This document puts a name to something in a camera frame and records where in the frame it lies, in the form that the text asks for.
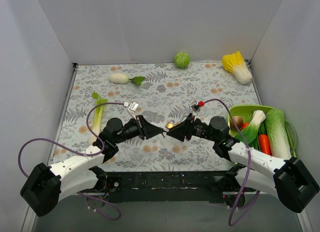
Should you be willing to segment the large brass padlock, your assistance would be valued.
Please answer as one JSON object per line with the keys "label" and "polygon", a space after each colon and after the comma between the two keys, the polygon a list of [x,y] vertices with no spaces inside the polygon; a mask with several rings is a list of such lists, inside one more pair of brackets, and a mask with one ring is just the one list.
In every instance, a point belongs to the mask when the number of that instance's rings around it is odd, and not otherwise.
{"label": "large brass padlock", "polygon": [[182,116],[182,118],[178,122],[175,123],[175,126],[180,124],[181,122],[183,122],[188,116],[189,116],[188,114]]}

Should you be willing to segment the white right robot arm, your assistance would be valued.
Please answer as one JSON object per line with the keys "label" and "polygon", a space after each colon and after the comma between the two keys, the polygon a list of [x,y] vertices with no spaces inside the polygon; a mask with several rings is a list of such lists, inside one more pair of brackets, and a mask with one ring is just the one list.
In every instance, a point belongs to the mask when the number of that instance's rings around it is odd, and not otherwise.
{"label": "white right robot arm", "polygon": [[213,150],[221,158],[251,168],[246,187],[278,198],[295,213],[301,213],[320,191],[319,185],[300,159],[282,159],[248,149],[243,142],[229,134],[224,117],[214,116],[206,124],[189,114],[166,134],[182,142],[190,140],[192,136],[213,141]]}

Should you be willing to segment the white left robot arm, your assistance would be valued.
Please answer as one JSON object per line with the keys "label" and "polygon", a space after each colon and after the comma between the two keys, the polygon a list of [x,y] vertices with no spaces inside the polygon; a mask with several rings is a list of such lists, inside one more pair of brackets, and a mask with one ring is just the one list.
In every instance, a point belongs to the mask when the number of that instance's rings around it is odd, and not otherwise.
{"label": "white left robot arm", "polygon": [[106,173],[98,165],[111,159],[119,143],[135,137],[150,139],[163,134],[163,128],[149,123],[142,115],[123,124],[111,118],[99,138],[81,155],[72,156],[50,166],[40,163],[34,167],[20,195],[38,217],[51,212],[59,201],[86,189],[101,192],[106,188]]}

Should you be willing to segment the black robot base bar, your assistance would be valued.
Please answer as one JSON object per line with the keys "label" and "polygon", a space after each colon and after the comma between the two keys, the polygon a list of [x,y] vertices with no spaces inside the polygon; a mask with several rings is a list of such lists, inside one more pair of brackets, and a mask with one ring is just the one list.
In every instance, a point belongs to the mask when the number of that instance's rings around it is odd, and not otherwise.
{"label": "black robot base bar", "polygon": [[111,203],[207,201],[223,203],[240,184],[228,171],[108,172],[107,178],[84,193],[107,194]]}

